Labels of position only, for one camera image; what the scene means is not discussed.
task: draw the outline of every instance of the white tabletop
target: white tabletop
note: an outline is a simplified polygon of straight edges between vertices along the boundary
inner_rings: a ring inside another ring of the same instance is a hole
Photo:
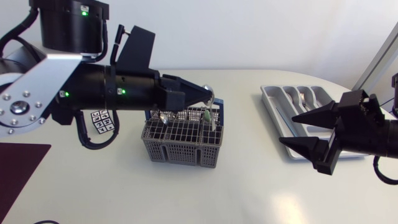
[[[75,124],[48,120],[1,139],[52,145],[4,223],[397,223],[398,188],[376,177],[373,157],[340,160],[333,176],[289,159],[260,86],[321,85],[337,99],[347,89],[275,70],[161,72],[209,84],[224,99],[215,169],[151,162],[140,139],[142,111],[121,111],[119,136],[99,151],[80,145]],[[380,167],[397,177],[397,163],[381,159]]]

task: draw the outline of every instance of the black cable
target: black cable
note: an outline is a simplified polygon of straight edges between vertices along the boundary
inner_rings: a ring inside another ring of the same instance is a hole
[[[119,134],[119,128],[120,128],[120,123],[119,123],[119,117],[118,113],[116,110],[112,110],[112,116],[113,116],[113,122],[114,122],[114,130],[112,136],[105,142],[103,143],[93,143],[91,142],[90,138],[87,135],[87,129],[86,129],[86,123],[85,123],[85,118],[83,115],[82,111],[76,111],[75,112],[75,119],[76,119],[76,125],[77,125],[77,133],[79,140],[81,142],[81,145],[86,147],[87,149],[91,150],[97,150],[97,149],[102,149],[109,144],[113,142],[113,140],[116,138],[116,136]]]
[[[40,221],[34,224],[46,224],[46,223],[50,223],[50,224],[59,224],[56,221],[52,221],[52,220],[44,220],[44,221]]]
[[[386,103],[388,103],[388,102],[390,102],[391,100],[393,100],[394,99],[394,97],[393,98],[391,98],[390,100],[387,100],[386,102],[384,102],[382,105],[380,105],[380,106],[383,106],[383,105],[385,105]]]
[[[39,11],[36,8],[31,8],[29,15],[18,26],[10,30],[6,35],[0,39],[0,57],[3,56],[3,51],[6,44],[13,38],[18,37],[26,29],[28,29],[36,20]]]
[[[380,156],[375,156],[375,157],[374,157],[374,160],[373,160],[373,168],[374,168],[374,171],[375,171],[377,177],[378,177],[381,181],[383,181],[384,183],[386,183],[386,184],[398,185],[398,180],[390,179],[390,178],[386,177],[384,174],[382,174],[382,173],[380,172],[380,170],[379,170],[379,159],[380,159]]]
[[[24,40],[22,37],[14,37],[13,40],[20,42],[26,48],[26,50],[31,54],[31,56],[35,59],[37,63],[41,61],[39,55],[37,54],[33,46],[30,43],[28,43],[26,40]]]
[[[82,61],[82,63],[95,63],[99,62],[100,60],[104,59],[106,53],[108,53],[108,28],[106,26],[106,20],[103,20],[103,28],[102,28],[102,40],[103,40],[103,50],[99,56],[96,58],[92,58],[89,60]]]

